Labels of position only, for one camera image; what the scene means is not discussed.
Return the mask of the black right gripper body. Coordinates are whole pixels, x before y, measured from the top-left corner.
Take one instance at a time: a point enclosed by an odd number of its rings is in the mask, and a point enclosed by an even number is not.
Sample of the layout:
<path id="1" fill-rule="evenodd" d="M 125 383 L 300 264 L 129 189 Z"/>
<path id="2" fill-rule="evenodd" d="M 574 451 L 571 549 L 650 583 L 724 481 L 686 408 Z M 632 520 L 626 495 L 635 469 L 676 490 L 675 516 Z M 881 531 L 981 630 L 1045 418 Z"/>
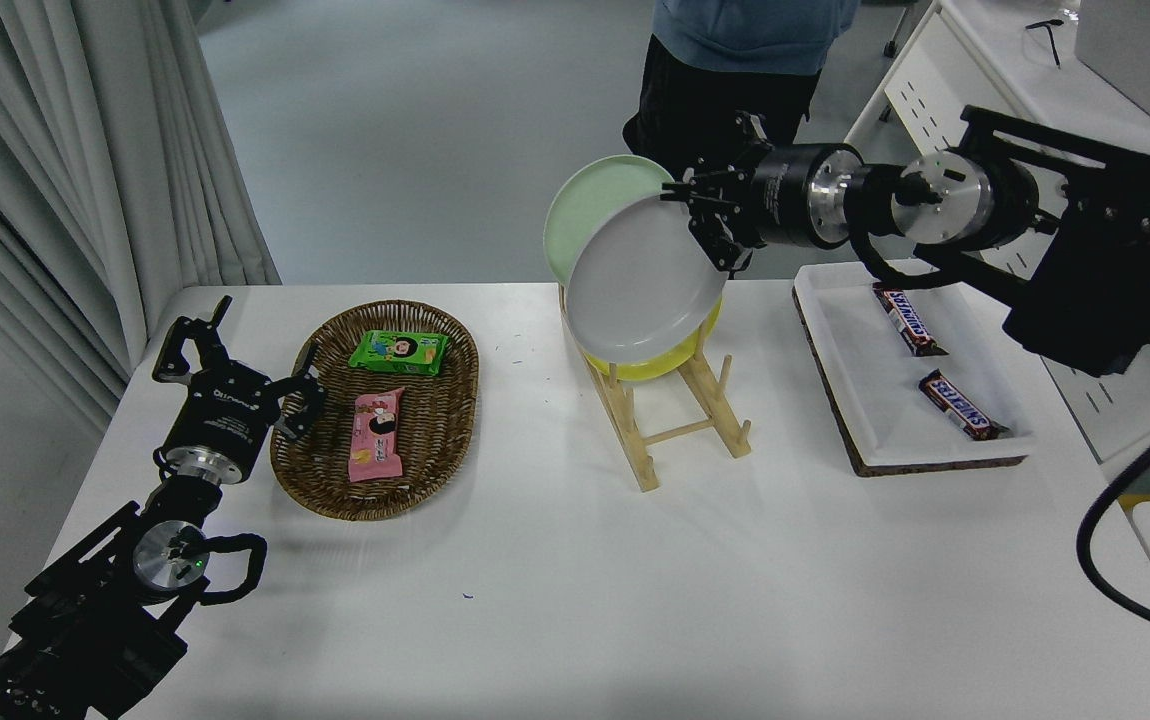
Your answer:
<path id="1" fill-rule="evenodd" d="M 764 245 L 826 247 L 808 202 L 825 150 L 823 145 L 777 146 L 758 161 L 750 184 L 750 219 Z"/>

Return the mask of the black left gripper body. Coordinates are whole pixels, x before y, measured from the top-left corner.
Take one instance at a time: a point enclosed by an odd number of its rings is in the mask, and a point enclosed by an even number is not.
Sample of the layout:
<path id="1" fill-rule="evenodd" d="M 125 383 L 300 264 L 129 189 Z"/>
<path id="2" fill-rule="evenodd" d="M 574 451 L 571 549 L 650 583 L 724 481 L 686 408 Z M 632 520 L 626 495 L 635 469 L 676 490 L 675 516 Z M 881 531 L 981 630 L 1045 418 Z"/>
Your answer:
<path id="1" fill-rule="evenodd" d="M 273 380 L 250 368 L 195 372 L 163 443 L 163 472 L 204 480 L 247 480 L 281 414 Z"/>

